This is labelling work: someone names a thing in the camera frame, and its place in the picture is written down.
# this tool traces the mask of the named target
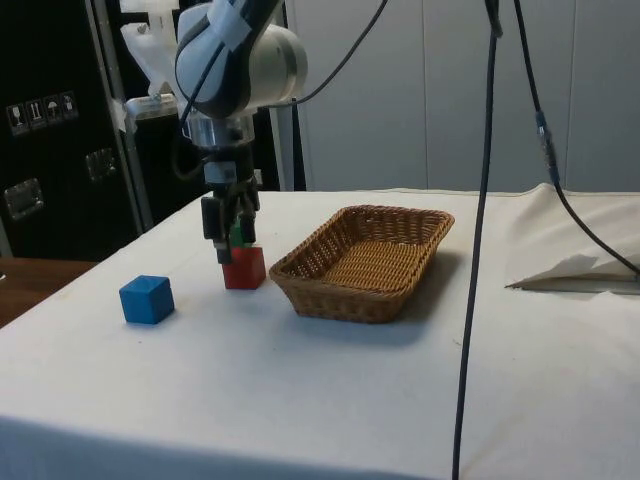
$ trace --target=cabinet door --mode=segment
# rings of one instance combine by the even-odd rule
[[[0,16],[0,41],[7,46],[0,192],[37,179],[44,200],[44,208],[16,219],[0,198],[13,253],[103,259],[135,238],[136,230],[85,4],[2,2]],[[14,107],[24,118],[16,119]],[[16,129],[22,120],[24,128]],[[98,168],[91,172],[87,157],[96,152]],[[111,159],[113,168],[101,171]]]

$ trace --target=wicker basket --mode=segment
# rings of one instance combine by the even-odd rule
[[[445,212],[340,210],[271,269],[302,316],[389,323],[453,226]]]

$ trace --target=white wall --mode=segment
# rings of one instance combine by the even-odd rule
[[[288,0],[309,89],[335,67],[377,0]],[[526,0],[531,53],[566,185],[638,190],[640,4]],[[513,2],[501,2],[491,188],[547,180]],[[302,106],[308,186],[477,189],[489,26],[480,0],[391,0],[352,62]]]

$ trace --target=sticker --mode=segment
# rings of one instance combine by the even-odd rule
[[[60,97],[57,95],[45,97],[44,108],[49,125],[56,125],[64,121],[64,117],[62,116],[62,102],[60,102]]]
[[[18,135],[29,133],[29,122],[23,104],[7,107],[7,118],[9,119],[11,133],[14,136],[17,137]]]
[[[73,120],[78,118],[78,105],[76,104],[76,96],[73,92],[65,92],[60,95],[62,101],[62,116],[65,120]]]
[[[27,117],[29,118],[29,125],[31,125],[32,130],[47,126],[42,100],[31,100],[25,103],[25,109],[27,110]]]

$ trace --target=wire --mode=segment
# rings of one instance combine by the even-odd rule
[[[540,108],[540,100],[538,99],[538,89],[536,87],[536,80],[533,74],[533,66],[531,64],[531,56],[529,54],[529,44],[527,41],[527,30],[524,23],[524,18],[522,15],[522,6],[520,4],[520,0],[514,0],[516,7],[516,15],[518,17],[518,28],[520,29],[520,39],[522,41],[522,51],[524,53],[524,62],[525,67],[527,69],[527,77],[529,78],[529,85],[531,88],[531,95],[533,97],[533,103],[536,109],[536,117],[538,118],[538,128],[542,128],[542,133],[544,134],[543,140],[545,141],[544,149],[547,155],[547,163],[549,167],[549,173],[551,175],[551,180],[553,186],[558,194],[558,198],[560,202],[564,206],[565,210],[574,220],[574,222],[582,229],[582,231],[591,239],[594,243],[596,243],[599,247],[601,247],[604,251],[606,251],[613,258],[622,263],[625,267],[631,270],[636,277],[640,278],[640,268],[631,263],[629,260],[624,258],[618,252],[616,252],[613,248],[607,245],[604,241],[600,239],[593,231],[582,221],[582,219],[578,216],[575,210],[569,204],[567,197],[562,190],[562,186],[560,185],[560,173],[558,171],[558,164],[555,159],[555,149],[553,147],[553,142],[551,139],[551,135],[546,131],[546,121],[544,120],[544,114],[542,113],[542,109]]]
[[[460,476],[460,446],[462,443],[462,422],[464,420],[465,398],[467,394],[467,370],[469,366],[469,352],[471,350],[471,330],[478,289],[478,273],[480,270],[480,253],[482,247],[482,230],[484,226],[484,211],[487,204],[489,190],[489,167],[491,165],[491,147],[493,139],[493,93],[496,69],[496,50],[498,37],[491,33],[489,44],[489,66],[487,69],[487,104],[485,111],[484,158],[482,160],[482,181],[480,184],[480,198],[476,217],[476,232],[473,240],[473,260],[471,263],[471,283],[467,301],[467,317],[464,325],[464,340],[462,342],[462,359],[460,361],[460,380],[458,386],[458,405],[456,408],[456,429],[453,442],[452,478],[458,480]]]
[[[371,32],[371,30],[373,30],[373,27],[376,26],[376,23],[378,23],[378,19],[382,15],[382,12],[384,12],[384,9],[386,8],[388,3],[389,3],[389,0],[382,0],[382,3],[380,3],[378,10],[376,10],[376,13],[373,15],[373,18],[371,18],[368,25],[365,27],[364,31],[360,34],[360,36],[358,37],[356,42],[353,44],[353,46],[351,47],[347,55],[342,59],[342,61],[333,70],[333,72],[331,72],[331,74],[327,77],[327,79],[320,84],[318,88],[316,88],[309,95],[302,97],[300,99],[292,100],[291,102],[288,102],[288,103],[266,105],[263,108],[289,108],[295,105],[302,105],[303,103],[307,103],[309,100],[312,100],[313,98],[315,98],[320,92],[322,92],[327,87],[327,85],[329,85],[333,81],[333,79],[336,77],[336,75],[338,75],[338,73],[342,71],[345,65],[349,63],[349,60],[351,60],[351,57],[353,57],[353,55],[356,53],[356,51],[358,50],[358,48],[360,47],[364,39],[367,38],[367,36],[369,35],[369,32]]]
[[[211,56],[209,63],[207,63],[207,65],[205,66],[204,71],[202,72],[202,75],[198,80],[198,83],[196,83],[196,86],[193,89],[193,93],[191,94],[191,97],[187,101],[187,105],[184,109],[184,112],[182,112],[182,117],[180,117],[180,123],[178,125],[178,133],[173,142],[173,149],[171,151],[171,168],[173,169],[173,173],[175,174],[175,176],[178,177],[183,182],[188,182],[196,178],[200,174],[202,165],[198,164],[198,166],[196,166],[193,170],[191,170],[188,173],[184,173],[182,170],[180,170],[180,165],[178,165],[178,159],[180,156],[179,155],[180,140],[182,139],[182,132],[184,131],[184,127],[187,124],[187,119],[189,118],[189,114],[193,109],[193,105],[196,103],[198,95],[200,95],[200,90],[202,90],[202,87],[204,86],[205,82],[207,81],[207,78],[209,77],[209,74],[211,73],[211,69],[213,68],[216,61],[222,54],[223,49],[224,49],[224,45],[221,44],[218,46],[218,48],[216,48],[215,52],[213,52],[213,55]]]

